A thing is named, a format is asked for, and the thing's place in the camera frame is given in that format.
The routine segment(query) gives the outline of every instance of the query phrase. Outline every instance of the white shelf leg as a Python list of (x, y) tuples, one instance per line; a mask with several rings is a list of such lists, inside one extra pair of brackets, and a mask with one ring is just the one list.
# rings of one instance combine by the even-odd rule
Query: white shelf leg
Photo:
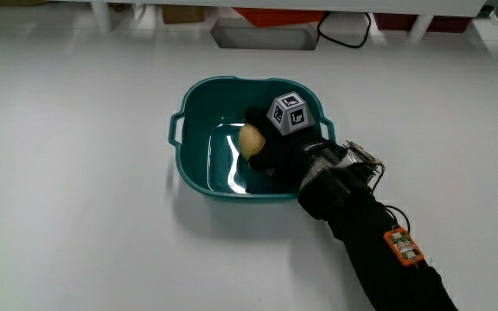
[(418, 43), (424, 37), (425, 31), (430, 27), (431, 20), (433, 19), (432, 14), (418, 16), (416, 22), (412, 25), (411, 33), (408, 34), (408, 40), (410, 43)]
[(102, 32), (109, 33), (112, 30), (111, 12), (109, 12), (109, 4), (103, 2), (92, 2), (92, 11), (95, 16), (99, 29)]

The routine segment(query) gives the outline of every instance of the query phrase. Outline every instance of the teal plastic basin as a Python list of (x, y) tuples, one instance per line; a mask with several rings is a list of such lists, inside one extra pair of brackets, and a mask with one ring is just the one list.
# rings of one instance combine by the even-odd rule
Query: teal plastic basin
[[(214, 77), (192, 86), (180, 111), (170, 119), (169, 143), (176, 148), (176, 166), (182, 178), (202, 194), (231, 199), (277, 200), (297, 197), (296, 187), (272, 181), (248, 168), (241, 157), (238, 133), (243, 113), (250, 106), (268, 109), (274, 98), (297, 92), (316, 120), (313, 125), (335, 140), (334, 125), (322, 112), (320, 101), (307, 87), (286, 79)], [(181, 141), (176, 125), (183, 118)]]

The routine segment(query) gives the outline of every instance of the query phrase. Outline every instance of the potato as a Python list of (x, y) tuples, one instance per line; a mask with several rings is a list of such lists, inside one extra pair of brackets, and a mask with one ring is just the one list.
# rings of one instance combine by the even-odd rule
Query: potato
[(241, 156), (249, 161), (251, 156), (255, 156), (265, 146), (265, 138), (256, 127), (245, 124), (239, 131), (239, 148)]

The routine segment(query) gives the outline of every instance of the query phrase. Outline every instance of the black glove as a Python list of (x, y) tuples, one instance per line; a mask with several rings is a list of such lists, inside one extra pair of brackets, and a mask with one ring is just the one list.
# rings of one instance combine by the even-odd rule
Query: black glove
[(307, 127), (283, 136), (266, 117), (266, 111), (255, 107), (246, 110), (244, 117), (259, 129), (265, 138), (264, 148), (249, 158), (249, 165), (256, 170), (273, 169), (271, 178), (286, 185), (300, 186), (307, 173), (313, 150), (336, 146)]

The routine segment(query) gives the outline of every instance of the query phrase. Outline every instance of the white cube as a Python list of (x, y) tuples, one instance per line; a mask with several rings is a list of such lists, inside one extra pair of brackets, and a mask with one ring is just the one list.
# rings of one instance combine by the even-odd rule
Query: white cube
[(282, 135), (293, 133), (315, 123), (307, 103), (296, 92), (275, 98), (266, 116)]

